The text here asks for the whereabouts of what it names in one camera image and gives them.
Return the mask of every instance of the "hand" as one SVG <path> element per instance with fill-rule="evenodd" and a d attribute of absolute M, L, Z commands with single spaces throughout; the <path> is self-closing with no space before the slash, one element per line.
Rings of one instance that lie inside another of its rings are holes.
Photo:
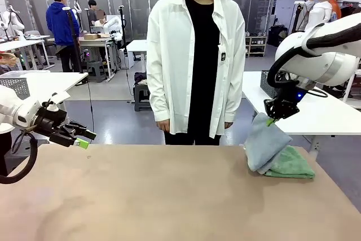
<path fill-rule="evenodd" d="M 17 57 L 11 53 L 0 53 L 0 64 L 9 65 L 11 67 L 16 65 Z"/>
<path fill-rule="evenodd" d="M 169 119 L 165 121 L 158 121 L 157 126 L 160 130 L 169 133 Z"/>
<path fill-rule="evenodd" d="M 224 128 L 228 129 L 229 127 L 231 127 L 233 125 L 233 122 L 225 122 L 224 123 Z"/>

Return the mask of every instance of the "metal grid basket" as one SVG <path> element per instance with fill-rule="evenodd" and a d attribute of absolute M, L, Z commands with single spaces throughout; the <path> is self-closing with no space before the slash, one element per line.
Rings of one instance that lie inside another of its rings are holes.
<path fill-rule="evenodd" d="M 19 97 L 21 100 L 24 100 L 30 96 L 26 78 L 1 78 L 0 77 L 0 85 L 9 87 L 10 89 L 15 90 L 17 97 Z"/>
<path fill-rule="evenodd" d="M 274 87 L 271 87 L 268 83 L 267 83 L 267 76 L 268 76 L 268 70 L 263 70 L 262 71 L 262 76 L 261 76 L 261 89 L 268 94 L 269 97 L 271 97 L 272 99 L 274 99 L 277 95 L 277 92 L 275 90 Z"/>

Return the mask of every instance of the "white button-up shirt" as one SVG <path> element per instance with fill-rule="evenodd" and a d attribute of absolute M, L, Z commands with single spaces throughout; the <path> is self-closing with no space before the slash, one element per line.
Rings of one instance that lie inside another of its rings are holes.
<path fill-rule="evenodd" d="M 221 33 L 220 47 L 226 51 L 224 61 L 221 52 L 218 53 L 209 129 L 209 136 L 214 138 L 224 134 L 224 122 L 234 121 L 240 105 L 246 48 L 245 22 L 236 2 L 214 0 L 212 17 Z M 186 133 L 195 32 L 185 0 L 159 0 L 154 5 L 149 15 L 147 40 L 147 78 L 155 120 L 170 119 L 171 134 Z"/>

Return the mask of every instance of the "orange clothing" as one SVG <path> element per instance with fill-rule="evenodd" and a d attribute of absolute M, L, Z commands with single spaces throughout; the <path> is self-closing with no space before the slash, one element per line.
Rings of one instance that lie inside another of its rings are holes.
<path fill-rule="evenodd" d="M 328 2 L 332 5 L 332 11 L 334 11 L 336 13 L 337 19 L 341 19 L 342 13 L 341 13 L 341 9 L 340 9 L 337 1 L 336 0 L 329 0 Z"/>

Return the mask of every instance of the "black bag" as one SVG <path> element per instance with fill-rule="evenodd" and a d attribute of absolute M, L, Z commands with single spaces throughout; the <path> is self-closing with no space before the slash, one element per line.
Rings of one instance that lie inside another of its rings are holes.
<path fill-rule="evenodd" d="M 287 37 L 287 30 L 284 25 L 274 25 L 268 31 L 268 41 L 269 45 L 278 47 L 281 42 Z"/>

